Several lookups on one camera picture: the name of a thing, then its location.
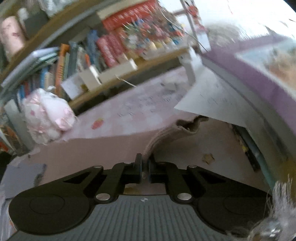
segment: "gray ribbed surface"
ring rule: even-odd
[[[35,236],[17,232],[9,240],[229,241],[230,239],[206,226],[191,206],[174,203],[167,195],[121,195],[111,204],[97,205],[84,223],[65,233]]]

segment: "pink roll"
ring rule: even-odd
[[[8,58],[24,47],[25,37],[15,16],[8,17],[1,23],[0,41],[5,46]]]

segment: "wooden shelf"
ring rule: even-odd
[[[118,0],[80,0],[67,6],[62,12],[50,19],[33,38],[26,42],[24,48],[13,56],[9,65],[0,75],[0,83],[2,83],[11,71],[34,50],[46,47],[46,42],[52,41],[55,37],[61,35],[82,19],[117,1]],[[9,10],[9,14],[15,15],[16,12],[14,11],[17,11],[17,8],[17,4],[12,6]]]
[[[171,59],[177,58],[178,56],[186,53],[187,51],[188,51],[188,48],[182,48],[182,49],[176,50],[176,51],[169,53],[169,54],[162,55],[162,56],[152,59],[152,60],[144,60],[142,58],[139,58],[135,61],[135,63],[138,66],[138,69],[131,72],[131,73],[128,73],[124,76],[121,76],[121,78],[126,80],[126,79],[128,79],[136,74],[139,74],[145,70],[148,70],[154,66],[162,64],[164,62],[167,62]],[[108,90],[109,88],[119,84],[120,82],[122,82],[122,81],[117,78],[114,78],[113,80],[110,80],[108,83],[105,83],[105,84],[101,85],[100,87],[96,88],[95,90],[86,92],[85,94],[77,97],[75,100],[70,101],[69,105],[72,109],[77,109],[85,102],[91,100],[92,98],[99,95],[101,92]]]

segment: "cord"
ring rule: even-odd
[[[194,37],[194,36],[192,36],[191,34],[189,34],[188,32],[186,32],[185,30],[183,30],[182,28],[180,28],[179,26],[177,26],[176,24],[174,24],[171,20],[169,20],[164,14],[163,14],[163,11],[162,11],[162,9],[160,10],[160,12],[161,12],[161,14],[165,17],[165,19],[167,20],[167,21],[169,21],[172,25],[174,25],[175,27],[177,27],[179,30],[181,30],[182,32],[184,32],[184,33],[186,33],[187,35],[189,35],[190,37],[192,37],[193,39],[195,39],[199,44],[200,44],[200,46],[202,46],[202,48],[206,51],[206,52],[208,52],[206,49],[205,49],[205,47],[198,41],[198,39],[196,38],[196,37]]]
[[[127,83],[127,84],[129,84],[129,85],[131,85],[132,87],[137,87],[137,86],[131,84],[130,82],[128,82],[128,81],[126,81],[126,80],[124,80],[124,79],[119,78],[117,75],[115,75],[115,77],[118,78],[119,80],[121,80],[121,81],[123,81],[123,82],[125,82],[125,83]]]

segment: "white plush toy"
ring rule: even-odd
[[[27,127],[34,141],[47,144],[59,139],[75,123],[75,115],[68,103],[43,89],[33,91],[23,100]]]

